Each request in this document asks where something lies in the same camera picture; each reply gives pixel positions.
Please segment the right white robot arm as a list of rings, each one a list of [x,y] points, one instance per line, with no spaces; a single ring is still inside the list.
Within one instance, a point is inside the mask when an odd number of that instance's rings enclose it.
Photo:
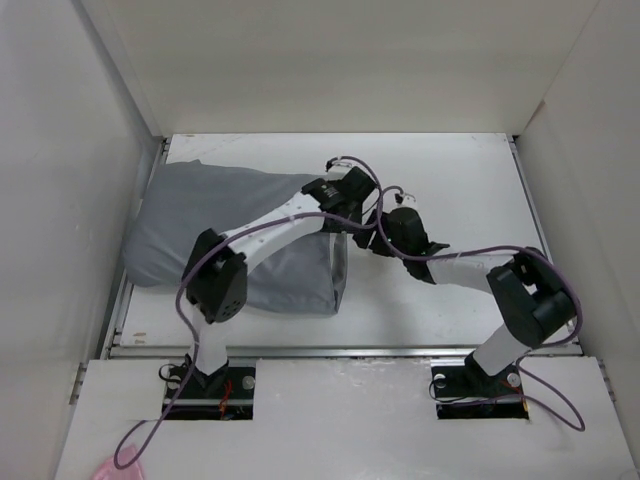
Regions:
[[[535,249],[465,256],[447,243],[430,240],[420,215],[409,207],[374,212],[369,221],[373,228],[354,235],[359,248],[401,259],[419,281],[493,297],[502,325],[466,357],[463,369],[463,381],[474,393],[490,391],[519,357],[539,348],[576,316],[564,282]]]

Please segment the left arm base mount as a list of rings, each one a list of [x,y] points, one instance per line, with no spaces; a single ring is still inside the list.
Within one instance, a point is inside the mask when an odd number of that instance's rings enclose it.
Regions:
[[[188,380],[178,399],[171,400],[186,375],[190,360],[180,365],[167,363],[158,370],[165,383],[161,414],[175,421],[248,421],[253,419],[256,364],[241,361],[227,364],[216,373],[206,389],[196,373]]]

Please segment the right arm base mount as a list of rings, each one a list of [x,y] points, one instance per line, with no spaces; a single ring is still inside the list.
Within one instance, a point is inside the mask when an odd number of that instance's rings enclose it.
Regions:
[[[507,366],[487,375],[471,361],[433,360],[429,395],[439,420],[528,420],[529,413],[518,369]]]

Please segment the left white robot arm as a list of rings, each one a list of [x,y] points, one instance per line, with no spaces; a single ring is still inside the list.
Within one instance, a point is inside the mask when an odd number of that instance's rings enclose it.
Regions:
[[[380,188],[371,171],[357,166],[338,176],[316,178],[284,204],[259,219],[221,234],[208,229],[192,249],[176,294],[176,310],[191,331],[186,355],[188,382],[205,397],[223,387],[228,368],[220,334],[201,333],[233,318],[248,297],[248,276],[264,260],[296,240],[317,232],[354,234],[371,229],[362,222],[363,203]]]

